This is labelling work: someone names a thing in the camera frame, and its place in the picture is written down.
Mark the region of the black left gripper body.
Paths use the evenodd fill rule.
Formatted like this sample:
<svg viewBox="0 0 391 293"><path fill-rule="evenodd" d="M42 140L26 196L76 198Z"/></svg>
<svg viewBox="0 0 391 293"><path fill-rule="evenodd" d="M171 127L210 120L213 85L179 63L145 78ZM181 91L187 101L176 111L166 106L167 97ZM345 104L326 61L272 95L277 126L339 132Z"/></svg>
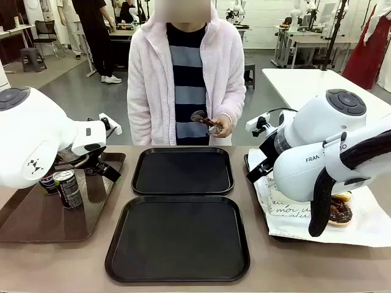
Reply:
<svg viewBox="0 0 391 293"><path fill-rule="evenodd" d="M93 159L88 160L86 163L82 164L81 168L84 170L84 174L86 176L103 176L107 166L106 163L100 159Z"/></svg>

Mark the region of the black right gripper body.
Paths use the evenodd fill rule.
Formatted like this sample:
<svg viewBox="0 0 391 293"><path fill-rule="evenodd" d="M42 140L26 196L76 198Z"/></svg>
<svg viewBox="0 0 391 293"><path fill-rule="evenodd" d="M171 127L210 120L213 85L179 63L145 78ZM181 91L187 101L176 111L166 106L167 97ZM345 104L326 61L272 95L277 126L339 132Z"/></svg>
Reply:
<svg viewBox="0 0 391 293"><path fill-rule="evenodd" d="M270 170L273 168L279 154L274 146L275 136L267 136L265 141L260 145L259 149L263 152L266 158L260 163L260 170Z"/></svg>

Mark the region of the person's left hand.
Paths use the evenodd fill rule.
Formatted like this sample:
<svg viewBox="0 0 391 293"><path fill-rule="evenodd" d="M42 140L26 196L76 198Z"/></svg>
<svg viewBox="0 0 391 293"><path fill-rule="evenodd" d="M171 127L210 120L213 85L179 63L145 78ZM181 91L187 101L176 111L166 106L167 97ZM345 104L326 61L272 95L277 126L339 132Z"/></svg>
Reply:
<svg viewBox="0 0 391 293"><path fill-rule="evenodd" d="M218 114L211 121L221 127L221 131L219 133L213 134L213 137L227 138L232 134L233 125L230 118L226 114Z"/></svg>

